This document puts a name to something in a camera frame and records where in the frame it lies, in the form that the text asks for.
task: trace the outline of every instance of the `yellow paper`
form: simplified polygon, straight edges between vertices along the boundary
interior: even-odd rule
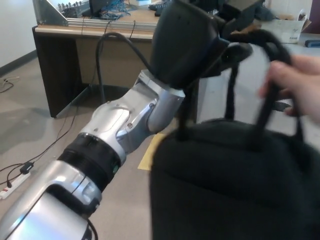
[[[139,166],[138,169],[141,170],[151,170],[151,166],[152,166],[152,159],[154,156],[154,153],[160,143],[160,141],[165,137],[165,134],[162,133],[158,133],[157,135],[155,135],[148,147],[148,149],[146,150]]]

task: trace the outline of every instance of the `power strip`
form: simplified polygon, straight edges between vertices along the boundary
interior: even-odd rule
[[[0,192],[0,200],[4,200],[10,196],[28,177],[30,177],[30,172],[27,174],[21,174],[13,182],[11,182],[12,187],[6,187]]]

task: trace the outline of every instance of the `robotic arm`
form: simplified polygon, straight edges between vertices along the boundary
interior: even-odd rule
[[[238,48],[234,57],[227,50],[229,42],[221,36],[240,28],[237,19],[253,19],[252,9],[260,7],[263,0],[238,2],[247,4],[247,12],[227,4],[225,21],[221,16],[226,13],[212,17],[174,1],[154,33],[153,74],[142,70],[122,98],[93,113],[58,160],[47,166],[2,218],[0,240],[93,239],[88,218],[98,209],[102,192],[126,156],[169,125],[185,98],[184,89],[200,77],[219,75],[230,61],[239,64],[250,55],[246,46],[240,48],[243,51]],[[235,18],[230,23],[232,14]]]

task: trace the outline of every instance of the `silver robot arm segment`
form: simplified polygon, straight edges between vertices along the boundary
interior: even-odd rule
[[[91,240],[88,218],[125,161],[166,128],[185,94],[141,71],[120,99],[101,105],[0,221],[0,240]]]
[[[108,143],[123,164],[147,137],[170,124],[184,98],[182,90],[142,70],[134,86],[122,98],[101,105],[81,133]]]

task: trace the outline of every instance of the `bag handle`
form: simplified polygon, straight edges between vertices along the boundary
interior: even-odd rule
[[[281,42],[275,36],[273,36],[268,31],[254,30],[246,34],[236,33],[236,34],[230,35],[228,40],[231,42],[258,45],[264,49],[270,62],[278,60],[288,65],[292,65],[291,56],[288,50],[281,44]],[[227,94],[228,96],[227,109],[225,114],[227,118],[232,116],[231,105],[233,105],[233,115],[234,115],[234,86],[236,82],[236,76],[234,77],[234,75],[237,73],[238,73],[238,68],[233,68],[230,76],[228,94]],[[264,100],[260,113],[257,117],[256,124],[254,125],[248,138],[247,145],[250,149],[257,150],[261,146],[264,130],[271,118],[274,104],[277,101],[280,90],[281,88],[277,86],[273,81],[271,81],[268,94]],[[293,106],[296,110],[296,133],[294,137],[299,141],[303,142],[304,133],[303,133],[303,127],[301,123],[300,111],[294,97],[292,97],[292,101],[293,101]]]

